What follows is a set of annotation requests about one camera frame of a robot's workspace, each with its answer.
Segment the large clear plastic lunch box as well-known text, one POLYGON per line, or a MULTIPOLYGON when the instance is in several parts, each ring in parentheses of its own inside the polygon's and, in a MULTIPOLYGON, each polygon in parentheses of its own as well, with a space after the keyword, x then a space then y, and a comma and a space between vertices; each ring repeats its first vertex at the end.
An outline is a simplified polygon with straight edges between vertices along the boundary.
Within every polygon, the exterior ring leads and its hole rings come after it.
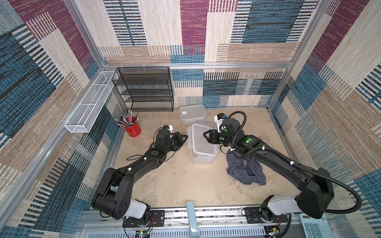
POLYGON ((206 123, 195 123, 187 128, 187 147, 191 151, 191 160, 194 164, 213 163, 218 154, 217 147, 210 144, 203 134, 213 127, 206 123))

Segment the dark blue cloth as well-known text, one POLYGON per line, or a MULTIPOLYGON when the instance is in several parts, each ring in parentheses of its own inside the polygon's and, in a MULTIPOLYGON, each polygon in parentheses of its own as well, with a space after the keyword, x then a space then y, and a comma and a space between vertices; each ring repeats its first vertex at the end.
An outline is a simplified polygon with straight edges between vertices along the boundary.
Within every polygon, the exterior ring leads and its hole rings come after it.
POLYGON ((267 180, 259 162, 250 158, 237 159, 231 151, 227 152, 226 160, 228 163, 226 171, 232 178, 245 185, 252 183, 266 185, 267 180))

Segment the clear lunch box lid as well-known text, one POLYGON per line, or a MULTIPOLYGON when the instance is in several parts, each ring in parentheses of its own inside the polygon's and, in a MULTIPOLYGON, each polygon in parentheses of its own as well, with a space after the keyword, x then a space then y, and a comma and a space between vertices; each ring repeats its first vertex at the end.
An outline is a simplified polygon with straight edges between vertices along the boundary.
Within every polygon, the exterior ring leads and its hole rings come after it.
POLYGON ((193 124, 192 130, 192 149, 197 155, 215 157, 217 155, 217 149, 214 144, 209 144, 203 137, 203 133, 211 130, 210 127, 193 124))

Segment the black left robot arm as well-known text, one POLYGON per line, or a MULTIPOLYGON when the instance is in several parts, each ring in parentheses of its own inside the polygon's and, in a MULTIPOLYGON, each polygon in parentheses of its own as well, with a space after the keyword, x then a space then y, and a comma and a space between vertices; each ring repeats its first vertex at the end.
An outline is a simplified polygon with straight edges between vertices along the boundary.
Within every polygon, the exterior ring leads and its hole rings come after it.
POLYGON ((119 169, 108 168, 96 189, 91 207, 116 220, 127 216, 132 208, 133 185, 148 172, 167 160, 167 154, 177 152, 187 141, 186 134, 172 132, 168 126, 158 130, 156 140, 135 162, 119 169))

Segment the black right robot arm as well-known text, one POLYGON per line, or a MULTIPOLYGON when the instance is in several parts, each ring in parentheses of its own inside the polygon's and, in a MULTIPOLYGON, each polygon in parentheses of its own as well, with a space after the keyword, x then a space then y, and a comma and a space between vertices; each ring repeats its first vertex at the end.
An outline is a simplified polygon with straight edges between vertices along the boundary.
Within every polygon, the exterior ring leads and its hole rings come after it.
POLYGON ((299 193, 289 196, 267 197, 259 209, 263 221, 272 222, 277 216, 287 213, 305 213, 315 219, 323 216, 334 197, 332 183, 327 180, 327 170, 320 168, 308 173, 298 169, 297 162, 272 149, 260 138, 244 134, 239 130, 240 123, 234 118, 223 120, 221 126, 219 130, 204 132, 208 143, 230 146, 239 157, 268 166, 299 190, 299 193))

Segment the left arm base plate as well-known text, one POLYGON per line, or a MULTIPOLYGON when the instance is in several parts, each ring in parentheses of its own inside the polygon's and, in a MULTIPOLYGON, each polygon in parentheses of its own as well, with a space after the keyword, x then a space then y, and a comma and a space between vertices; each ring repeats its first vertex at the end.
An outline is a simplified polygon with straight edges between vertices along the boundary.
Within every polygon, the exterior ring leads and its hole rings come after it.
POLYGON ((163 227, 165 220, 165 210, 146 211, 142 218, 125 218, 123 220, 123 228, 138 227, 163 227))

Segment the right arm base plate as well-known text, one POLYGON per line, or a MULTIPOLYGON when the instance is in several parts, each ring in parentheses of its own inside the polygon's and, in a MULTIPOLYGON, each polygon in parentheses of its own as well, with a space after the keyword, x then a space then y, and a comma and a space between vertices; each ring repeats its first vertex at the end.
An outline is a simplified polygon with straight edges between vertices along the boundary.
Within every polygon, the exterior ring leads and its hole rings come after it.
POLYGON ((274 215, 270 210, 266 208, 262 209, 259 206, 245 207, 241 210, 241 214, 247 219, 249 224, 285 224, 289 220, 287 214, 274 215))

